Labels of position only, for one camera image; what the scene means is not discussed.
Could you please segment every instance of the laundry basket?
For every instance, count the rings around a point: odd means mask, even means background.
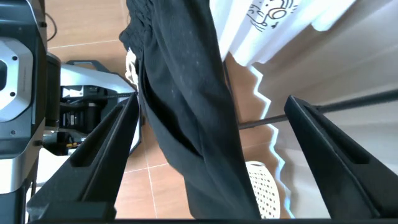
[[[246,162],[246,167],[248,168],[261,217],[279,218],[279,194],[273,176],[261,162]]]

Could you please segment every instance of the black drawing on fabric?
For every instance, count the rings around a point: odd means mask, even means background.
[[[286,14],[293,13],[298,5],[294,5],[295,0],[257,0],[250,5],[248,13],[250,23],[260,32],[264,31],[270,24],[275,29],[279,23],[279,19]]]

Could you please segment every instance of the tile floor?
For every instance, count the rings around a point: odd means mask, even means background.
[[[63,62],[98,60],[110,71],[124,74],[126,53],[118,35],[129,21],[125,0],[46,0],[46,9],[58,27],[49,52]],[[48,36],[52,34],[49,22]],[[233,71],[229,75],[239,122],[258,119],[265,103],[253,94],[257,77],[230,56],[227,65]],[[269,152],[272,130],[260,126],[241,130],[240,135],[246,160],[262,161],[274,173],[277,160]],[[127,162],[115,206],[118,218],[192,218],[183,177],[168,165],[148,124]],[[282,217],[287,217],[284,210]]]

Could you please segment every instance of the black pole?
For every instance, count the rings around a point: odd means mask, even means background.
[[[376,93],[368,96],[360,96],[350,100],[345,100],[337,103],[330,103],[323,106],[314,106],[321,113],[329,113],[341,110],[348,110],[362,106],[371,106],[380,103],[387,103],[398,100],[398,90],[390,90],[382,93]],[[287,121],[286,115],[273,116],[271,118],[264,118],[258,121],[249,121],[239,125],[239,129],[254,128],[256,126]]]

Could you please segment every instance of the black fabric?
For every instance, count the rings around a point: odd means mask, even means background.
[[[141,106],[195,218],[260,219],[208,1],[127,0]]]

